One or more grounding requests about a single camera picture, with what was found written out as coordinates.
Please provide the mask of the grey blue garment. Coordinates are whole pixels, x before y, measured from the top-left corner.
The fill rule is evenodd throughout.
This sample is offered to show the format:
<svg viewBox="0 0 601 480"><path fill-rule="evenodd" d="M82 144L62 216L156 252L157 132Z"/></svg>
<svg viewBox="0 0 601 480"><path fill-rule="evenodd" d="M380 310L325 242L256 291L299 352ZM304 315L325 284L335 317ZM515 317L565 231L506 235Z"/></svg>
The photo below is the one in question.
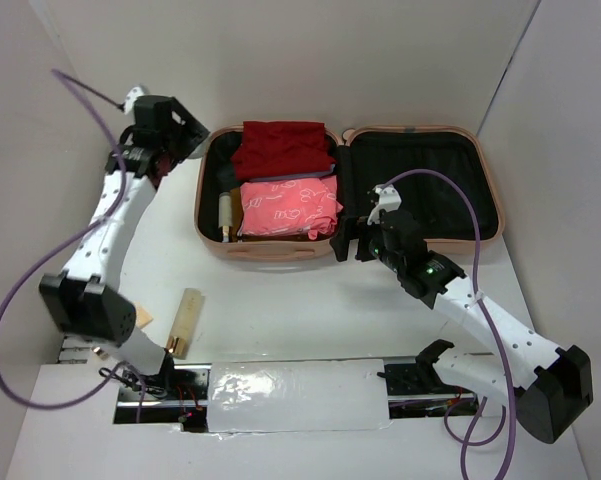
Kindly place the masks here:
<svg viewBox="0 0 601 480"><path fill-rule="evenodd" d="M287 174L287 175L279 175L279 176L269 176L269 177L259 177L252 178L248 180L248 182L258 183L258 182L284 182L298 179L308 179L308 178L324 178L332 175L335 170L335 164L331 165L326 171L316 171L310 173L297 173L297 174Z"/></svg>

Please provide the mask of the coral pink patterned garment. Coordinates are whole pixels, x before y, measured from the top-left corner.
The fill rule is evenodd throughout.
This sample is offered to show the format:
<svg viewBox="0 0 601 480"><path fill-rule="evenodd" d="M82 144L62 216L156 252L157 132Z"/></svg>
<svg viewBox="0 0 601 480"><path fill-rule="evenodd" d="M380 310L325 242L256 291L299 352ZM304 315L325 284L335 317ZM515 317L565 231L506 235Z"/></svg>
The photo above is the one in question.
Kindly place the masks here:
<svg viewBox="0 0 601 480"><path fill-rule="evenodd" d="M300 178L246 182L240 187L243 236L331 236L343 206L337 200L337 179Z"/></svg>

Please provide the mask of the gold cosmetic bottles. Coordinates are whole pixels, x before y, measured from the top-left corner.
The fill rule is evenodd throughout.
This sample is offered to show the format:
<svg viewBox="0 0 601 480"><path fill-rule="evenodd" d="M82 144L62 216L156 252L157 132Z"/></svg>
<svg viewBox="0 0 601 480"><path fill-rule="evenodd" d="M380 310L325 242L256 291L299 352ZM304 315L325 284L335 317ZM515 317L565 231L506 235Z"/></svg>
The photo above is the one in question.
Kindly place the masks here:
<svg viewBox="0 0 601 480"><path fill-rule="evenodd" d="M233 229L232 199L229 192L223 192L219 195L218 226L221 231L222 242L229 243Z"/></svg>

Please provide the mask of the dark red garment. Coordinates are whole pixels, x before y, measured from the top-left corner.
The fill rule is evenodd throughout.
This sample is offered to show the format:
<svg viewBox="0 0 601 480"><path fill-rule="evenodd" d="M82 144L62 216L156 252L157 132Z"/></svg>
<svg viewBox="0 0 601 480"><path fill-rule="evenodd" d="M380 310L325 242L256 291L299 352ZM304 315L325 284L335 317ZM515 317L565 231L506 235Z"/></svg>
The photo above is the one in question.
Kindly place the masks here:
<svg viewBox="0 0 601 480"><path fill-rule="evenodd" d="M326 173L335 165L325 125L306 121L245 121L231 162L241 182Z"/></svg>

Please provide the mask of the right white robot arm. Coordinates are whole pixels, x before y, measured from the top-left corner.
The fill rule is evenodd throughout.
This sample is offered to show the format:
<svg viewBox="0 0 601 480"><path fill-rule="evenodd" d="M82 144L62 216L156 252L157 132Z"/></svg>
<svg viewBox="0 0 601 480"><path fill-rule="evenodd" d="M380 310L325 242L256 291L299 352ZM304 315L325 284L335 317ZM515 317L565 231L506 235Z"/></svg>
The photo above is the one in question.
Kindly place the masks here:
<svg viewBox="0 0 601 480"><path fill-rule="evenodd" d="M420 387L472 390L512 409L535 439L555 443L593 402L589 355L528 328L477 286L475 274L429 249L393 185L377 185L370 196L370 210L358 214L354 195L338 187L344 207L330 241L337 260L347 259L349 243L356 239L357 260L382 263L408 295L460 326L499 359L480 360L451 341L436 340L416 358Z"/></svg>

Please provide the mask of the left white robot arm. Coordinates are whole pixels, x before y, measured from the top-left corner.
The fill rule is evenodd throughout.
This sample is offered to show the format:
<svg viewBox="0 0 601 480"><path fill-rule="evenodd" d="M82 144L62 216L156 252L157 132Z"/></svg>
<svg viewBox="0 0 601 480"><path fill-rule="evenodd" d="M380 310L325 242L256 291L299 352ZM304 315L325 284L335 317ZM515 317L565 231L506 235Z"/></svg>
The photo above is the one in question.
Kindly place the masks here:
<svg viewBox="0 0 601 480"><path fill-rule="evenodd" d="M121 270L136 227L163 180L209 135L174 97L131 88L122 110L133 122L105 166L93 228L80 235L60 273L46 274L39 292L58 329L125 361L156 399L176 390L166 350L136 325L137 309L119 293Z"/></svg>

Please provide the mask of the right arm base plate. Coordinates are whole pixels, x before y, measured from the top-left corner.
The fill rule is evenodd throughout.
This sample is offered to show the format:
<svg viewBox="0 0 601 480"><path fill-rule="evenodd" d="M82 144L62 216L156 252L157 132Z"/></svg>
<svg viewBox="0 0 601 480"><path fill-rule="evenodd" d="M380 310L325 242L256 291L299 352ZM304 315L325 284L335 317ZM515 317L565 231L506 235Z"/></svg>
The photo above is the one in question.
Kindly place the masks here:
<svg viewBox="0 0 601 480"><path fill-rule="evenodd" d="M376 373L385 384L391 420L471 416L478 408L470 390L443 383L434 372L434 362L453 344L436 340L413 360L385 362Z"/></svg>

